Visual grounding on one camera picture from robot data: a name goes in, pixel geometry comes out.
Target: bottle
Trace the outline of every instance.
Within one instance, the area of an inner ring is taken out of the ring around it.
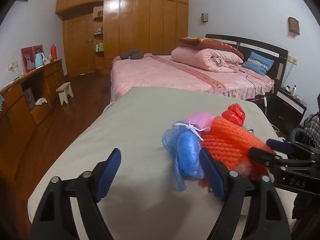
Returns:
[[[51,48],[50,48],[50,52],[51,52],[51,57],[53,60],[57,59],[57,48],[54,44],[52,44]]]
[[[297,90],[296,85],[294,85],[294,87],[292,88],[292,91],[291,91],[291,94],[293,97],[296,94],[296,90]]]

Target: wall switch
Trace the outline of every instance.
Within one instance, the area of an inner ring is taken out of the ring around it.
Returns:
[[[292,56],[288,56],[288,61],[295,64],[295,65],[298,63],[298,60]]]
[[[11,70],[15,67],[18,67],[18,61],[12,62],[8,64],[8,70]]]

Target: pink bedspread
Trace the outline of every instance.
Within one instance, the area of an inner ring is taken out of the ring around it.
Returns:
[[[241,66],[239,70],[237,73],[210,72],[177,63],[171,56],[114,60],[111,71],[111,102],[119,99],[132,87],[178,88],[242,100],[273,90],[274,81],[268,76],[261,76]]]

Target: red picture frame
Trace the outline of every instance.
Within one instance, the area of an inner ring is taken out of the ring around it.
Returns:
[[[33,55],[36,56],[36,54],[43,52],[43,46],[42,45],[32,46],[32,50],[33,50]]]
[[[27,48],[21,49],[21,55],[22,55],[23,67],[24,67],[25,73],[28,73],[28,72],[36,69],[35,54],[34,54],[32,47],[27,47]]]

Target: nightstand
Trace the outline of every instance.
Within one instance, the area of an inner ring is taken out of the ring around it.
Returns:
[[[299,127],[307,107],[294,98],[287,90],[276,90],[271,105],[268,106],[267,118],[286,136],[292,129]]]

